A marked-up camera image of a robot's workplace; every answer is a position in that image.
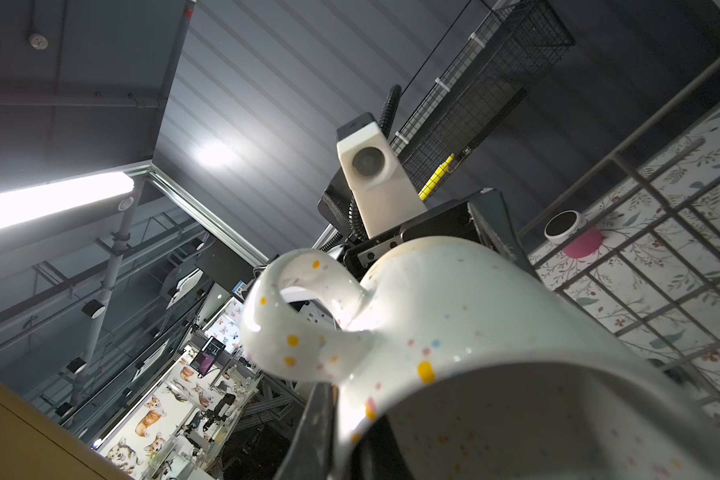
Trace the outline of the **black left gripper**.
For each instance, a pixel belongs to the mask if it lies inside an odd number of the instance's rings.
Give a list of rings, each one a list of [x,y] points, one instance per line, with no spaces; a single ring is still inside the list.
[[[449,236],[479,243],[533,278],[538,277],[519,242],[506,202],[495,189],[484,188],[462,200],[449,200],[369,238],[360,238],[353,232],[349,206],[350,189],[344,174],[339,171],[319,200],[318,211],[338,232],[338,237],[328,241],[324,249],[336,249],[339,262],[356,279],[361,279],[390,250],[430,236]]]

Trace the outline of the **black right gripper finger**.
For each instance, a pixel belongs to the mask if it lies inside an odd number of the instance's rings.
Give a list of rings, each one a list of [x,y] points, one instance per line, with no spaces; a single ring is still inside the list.
[[[334,387],[317,383],[275,480],[325,480],[333,465]]]

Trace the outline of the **white mug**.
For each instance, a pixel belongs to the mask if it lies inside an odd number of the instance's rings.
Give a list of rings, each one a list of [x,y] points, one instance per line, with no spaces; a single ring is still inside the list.
[[[287,253],[240,334],[265,372],[337,389],[331,479],[720,479],[720,431],[695,402],[475,242],[416,239],[361,279]]]

